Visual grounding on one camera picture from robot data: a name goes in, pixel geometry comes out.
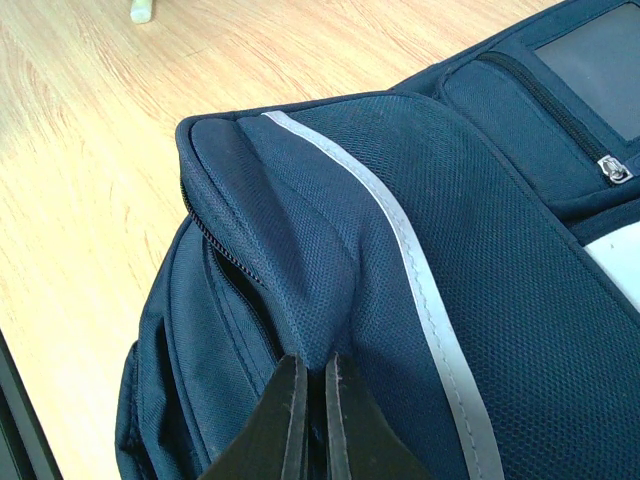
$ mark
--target white reflective strip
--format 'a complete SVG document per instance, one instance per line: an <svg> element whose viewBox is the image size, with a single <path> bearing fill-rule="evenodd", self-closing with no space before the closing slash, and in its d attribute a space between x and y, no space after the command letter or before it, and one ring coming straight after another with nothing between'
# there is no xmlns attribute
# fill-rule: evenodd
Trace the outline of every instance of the white reflective strip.
<svg viewBox="0 0 640 480"><path fill-rule="evenodd" d="M640 312L640 222L600 237L584 249Z"/></svg>
<svg viewBox="0 0 640 480"><path fill-rule="evenodd" d="M502 462L489 414L453 331L418 237L402 207L378 177L338 144L283 112L264 115L339 163L366 187L380 205L400 247L422 331L449 400L469 477L472 480L503 480Z"/></svg>

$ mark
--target gray stripe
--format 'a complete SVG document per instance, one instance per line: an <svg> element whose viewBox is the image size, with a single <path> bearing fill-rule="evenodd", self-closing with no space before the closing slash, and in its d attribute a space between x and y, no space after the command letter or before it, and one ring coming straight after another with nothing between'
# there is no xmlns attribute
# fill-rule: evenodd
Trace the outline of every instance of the gray stripe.
<svg viewBox="0 0 640 480"><path fill-rule="evenodd" d="M338 144L283 112L264 115L339 163L366 187L380 205L400 248L422 331L453 413L469 477L472 480L503 480L502 462L489 414L453 331L418 237L402 207L378 177Z"/></svg>

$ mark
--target zipper pull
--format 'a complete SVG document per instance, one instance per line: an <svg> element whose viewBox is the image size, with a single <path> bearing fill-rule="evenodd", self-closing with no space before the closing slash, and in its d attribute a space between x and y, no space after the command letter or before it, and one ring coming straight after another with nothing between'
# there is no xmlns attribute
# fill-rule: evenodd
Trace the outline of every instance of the zipper pull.
<svg viewBox="0 0 640 480"><path fill-rule="evenodd" d="M598 165L600 165L602 173L616 185L625 183L633 178L633 173L631 173L625 165L620 163L617 158L611 155L605 155L598 160Z"/></svg>

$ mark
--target backpack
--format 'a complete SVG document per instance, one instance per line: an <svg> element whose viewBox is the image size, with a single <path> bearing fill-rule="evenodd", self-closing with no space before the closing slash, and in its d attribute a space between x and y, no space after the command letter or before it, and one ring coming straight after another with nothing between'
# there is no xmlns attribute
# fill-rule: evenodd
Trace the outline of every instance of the backpack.
<svg viewBox="0 0 640 480"><path fill-rule="evenodd" d="M567 1L388 91L183 120L122 477L197 478L296 354L326 478L337 352L434 479L640 478L639 25Z"/></svg>

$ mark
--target light wood surface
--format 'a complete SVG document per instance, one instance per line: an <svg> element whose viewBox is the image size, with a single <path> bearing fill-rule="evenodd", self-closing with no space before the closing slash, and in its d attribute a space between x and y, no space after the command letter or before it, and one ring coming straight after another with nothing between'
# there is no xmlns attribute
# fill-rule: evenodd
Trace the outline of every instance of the light wood surface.
<svg viewBox="0 0 640 480"><path fill-rule="evenodd" d="M0 328L67 479L117 478L123 361L185 215L185 116L388 88L554 0L2 0Z"/></svg>

